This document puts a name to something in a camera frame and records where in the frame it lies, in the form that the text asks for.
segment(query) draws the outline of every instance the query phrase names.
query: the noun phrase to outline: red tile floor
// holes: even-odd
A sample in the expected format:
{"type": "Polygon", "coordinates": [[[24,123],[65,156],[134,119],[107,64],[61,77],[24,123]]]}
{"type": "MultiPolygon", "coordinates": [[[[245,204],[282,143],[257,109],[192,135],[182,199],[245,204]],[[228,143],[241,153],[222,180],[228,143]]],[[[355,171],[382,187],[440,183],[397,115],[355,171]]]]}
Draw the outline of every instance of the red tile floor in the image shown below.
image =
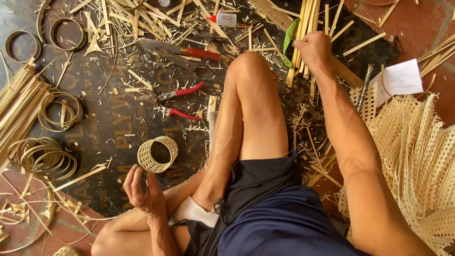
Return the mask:
{"type": "MultiPolygon", "coordinates": [[[[390,0],[368,0],[373,3],[385,3],[390,0]]],[[[430,48],[435,47],[443,40],[455,33],[455,21],[452,21],[452,15],[454,12],[455,2],[449,2],[447,0],[419,0],[417,5],[415,0],[401,0],[392,12],[388,20],[385,22],[382,28],[379,28],[376,24],[369,23],[372,29],[378,33],[383,31],[387,32],[385,39],[389,39],[390,36],[398,36],[403,52],[398,62],[407,61],[426,53],[430,48]]],[[[363,16],[370,17],[372,20],[379,21],[379,18],[383,18],[387,12],[388,6],[378,6],[366,3],[364,1],[346,0],[345,6],[350,10],[355,11],[363,16]]],[[[436,102],[435,111],[441,117],[441,120],[448,126],[455,124],[455,111],[452,111],[451,102],[455,98],[455,88],[452,86],[455,84],[455,56],[450,58],[448,61],[437,67],[429,75],[423,78],[423,85],[426,88],[429,85],[430,79],[433,73],[437,74],[436,81],[431,89],[432,92],[439,93],[439,100],[436,102]]],[[[339,171],[331,171],[331,176],[336,180],[342,181],[339,171]]],[[[4,175],[16,186],[18,189],[23,188],[26,180],[21,174],[14,174],[13,171],[6,171],[4,175]]],[[[0,179],[1,192],[12,192],[9,185],[0,179]]],[[[38,182],[32,182],[32,186],[29,191],[42,188],[42,185],[38,182]]],[[[337,187],[326,179],[318,181],[313,188],[320,194],[332,194],[337,192],[337,187]]],[[[36,192],[35,194],[28,196],[28,201],[40,200],[43,198],[45,191],[36,192]]],[[[8,197],[12,202],[17,202],[17,197],[8,197]]],[[[46,202],[32,203],[32,207],[36,210],[43,209],[46,206],[46,202]]],[[[329,200],[323,200],[324,208],[327,212],[336,212],[337,207],[334,203],[329,200]]],[[[90,217],[100,217],[96,212],[82,207],[82,210],[90,217]]],[[[12,241],[15,243],[1,243],[0,251],[10,250],[16,246],[23,245],[28,241],[34,239],[34,235],[42,230],[42,226],[39,225],[36,217],[30,214],[30,226],[28,225],[15,225],[8,226],[4,225],[4,230],[11,234],[12,241]]],[[[87,232],[81,228],[79,222],[71,214],[60,210],[54,216],[54,220],[50,225],[49,229],[52,232],[52,236],[46,234],[36,241],[32,246],[27,247],[19,252],[10,253],[11,256],[51,256],[59,248],[65,246],[68,243],[72,243],[84,237],[77,243],[72,244],[82,251],[84,256],[90,255],[91,243],[93,243],[96,234],[100,231],[103,225],[107,221],[90,221],[86,223],[88,229],[92,229],[92,233],[84,237],[87,232]]]]}

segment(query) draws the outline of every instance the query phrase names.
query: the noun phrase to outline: red handle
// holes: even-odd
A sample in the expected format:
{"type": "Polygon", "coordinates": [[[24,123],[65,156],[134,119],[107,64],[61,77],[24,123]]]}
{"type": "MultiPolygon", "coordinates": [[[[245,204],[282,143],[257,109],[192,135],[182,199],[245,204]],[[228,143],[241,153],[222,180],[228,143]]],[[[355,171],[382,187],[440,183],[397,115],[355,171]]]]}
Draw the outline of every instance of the red handle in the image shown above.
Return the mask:
{"type": "Polygon", "coordinates": [[[193,57],[198,57],[198,58],[215,58],[221,60],[221,54],[211,52],[211,51],[204,51],[201,49],[195,49],[195,48],[187,48],[185,49],[185,54],[193,57]]]}
{"type": "Polygon", "coordinates": [[[177,91],[175,91],[175,95],[176,96],[182,96],[182,95],[195,93],[195,92],[199,91],[199,89],[201,89],[204,86],[204,84],[205,84],[204,82],[200,82],[195,87],[192,87],[192,88],[189,88],[189,89],[177,90],[177,91]]]}
{"type": "Polygon", "coordinates": [[[193,121],[202,121],[202,119],[200,119],[198,117],[187,115],[185,113],[182,113],[182,112],[176,110],[175,108],[171,108],[171,110],[169,111],[169,115],[170,116],[171,115],[178,115],[178,116],[181,116],[183,118],[190,119],[190,120],[193,120],[193,121]]]}

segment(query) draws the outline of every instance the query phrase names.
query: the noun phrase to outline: metal tool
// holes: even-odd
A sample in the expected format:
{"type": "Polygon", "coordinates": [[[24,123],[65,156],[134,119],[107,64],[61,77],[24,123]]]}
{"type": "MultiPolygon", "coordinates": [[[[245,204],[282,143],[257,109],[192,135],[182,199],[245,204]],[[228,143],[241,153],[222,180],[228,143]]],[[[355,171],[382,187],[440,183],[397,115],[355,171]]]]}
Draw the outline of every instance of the metal tool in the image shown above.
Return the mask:
{"type": "Polygon", "coordinates": [[[165,50],[168,50],[170,52],[176,53],[176,54],[186,54],[188,56],[193,56],[193,57],[198,57],[201,59],[204,58],[215,58],[221,60],[221,54],[211,52],[211,51],[204,51],[201,49],[196,49],[196,48],[185,48],[173,44],[169,44],[166,42],[161,42],[153,39],[147,39],[144,38],[140,42],[145,47],[154,47],[154,48],[162,48],[165,50]]]}
{"type": "Polygon", "coordinates": [[[203,80],[204,82],[212,82],[219,85],[219,88],[216,89],[216,93],[207,91],[204,93],[209,95],[220,95],[223,92],[224,79],[226,77],[226,71],[228,69],[228,66],[223,61],[214,58],[205,58],[202,59],[201,62],[194,62],[186,60],[179,55],[164,49],[154,47],[147,47],[147,49],[154,51],[156,54],[167,59],[168,61],[185,68],[186,70],[193,73],[195,77],[203,80]],[[206,61],[217,62],[219,66],[222,67],[221,70],[215,72],[211,67],[204,64],[206,61]]]}
{"type": "MultiPolygon", "coordinates": [[[[210,33],[206,32],[206,31],[199,31],[199,30],[196,30],[196,32],[193,32],[193,34],[195,34],[197,37],[199,37],[201,39],[204,39],[209,44],[213,43],[215,45],[215,48],[219,52],[221,52],[222,54],[224,54],[225,56],[227,56],[231,60],[235,60],[235,58],[237,58],[237,56],[227,52],[223,48],[223,44],[227,44],[227,45],[233,44],[228,38],[222,38],[220,36],[210,34],[210,33]]],[[[240,46],[238,46],[236,44],[234,44],[233,46],[237,49],[237,51],[243,52],[242,47],[240,47],[240,46]]]]}
{"type": "Polygon", "coordinates": [[[367,73],[365,74],[364,85],[362,86],[362,91],[360,92],[359,100],[357,101],[357,112],[362,111],[362,106],[365,100],[365,94],[368,90],[369,81],[371,80],[371,75],[373,74],[374,64],[368,65],[367,73]]]}
{"type": "Polygon", "coordinates": [[[182,112],[176,110],[175,108],[172,108],[170,105],[170,103],[171,103],[170,98],[195,93],[195,92],[199,91],[199,89],[201,89],[202,87],[204,87],[204,82],[200,82],[198,85],[196,85],[193,88],[182,89],[182,90],[177,90],[177,91],[173,91],[173,92],[167,92],[167,93],[164,93],[159,96],[153,90],[140,89],[141,92],[147,92],[148,95],[140,96],[137,99],[140,101],[145,101],[150,104],[153,104],[155,107],[158,107],[158,110],[160,112],[164,113],[164,115],[167,117],[171,116],[171,115],[178,115],[178,116],[181,116],[186,119],[190,119],[190,120],[194,120],[194,121],[201,121],[201,119],[198,117],[190,116],[188,114],[185,114],[185,113],[182,113],[182,112]]]}

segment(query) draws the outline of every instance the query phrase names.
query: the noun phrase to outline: hand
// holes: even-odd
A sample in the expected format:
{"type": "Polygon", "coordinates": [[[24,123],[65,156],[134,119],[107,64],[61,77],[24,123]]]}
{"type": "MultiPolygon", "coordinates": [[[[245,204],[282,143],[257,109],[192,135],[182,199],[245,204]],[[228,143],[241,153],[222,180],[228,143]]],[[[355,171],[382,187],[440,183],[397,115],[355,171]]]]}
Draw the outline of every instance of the hand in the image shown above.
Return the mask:
{"type": "Polygon", "coordinates": [[[302,40],[295,40],[292,45],[300,50],[300,56],[311,73],[315,76],[334,76],[332,67],[332,43],[323,31],[307,34],[302,40]]]}
{"type": "Polygon", "coordinates": [[[152,172],[148,173],[147,185],[149,191],[146,193],[142,192],[141,176],[142,168],[135,164],[123,183],[123,188],[130,199],[130,203],[145,212],[152,220],[166,217],[166,201],[155,175],[152,172]]]}

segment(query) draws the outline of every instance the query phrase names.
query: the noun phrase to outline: knife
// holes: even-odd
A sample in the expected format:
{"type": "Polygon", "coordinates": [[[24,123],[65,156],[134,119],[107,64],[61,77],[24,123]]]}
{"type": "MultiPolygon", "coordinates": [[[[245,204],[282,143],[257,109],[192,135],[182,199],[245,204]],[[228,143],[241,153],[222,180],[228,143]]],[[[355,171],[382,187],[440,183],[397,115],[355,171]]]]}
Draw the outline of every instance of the knife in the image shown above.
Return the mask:
{"type": "Polygon", "coordinates": [[[153,39],[141,39],[139,41],[139,44],[142,44],[145,47],[154,47],[154,48],[162,48],[165,50],[168,50],[172,53],[176,54],[186,54],[188,56],[193,56],[193,57],[198,57],[198,58],[215,58],[221,60],[221,54],[211,52],[211,51],[204,51],[201,49],[196,49],[196,48],[184,48],[181,46],[176,46],[173,44],[153,40],[153,39]]]}

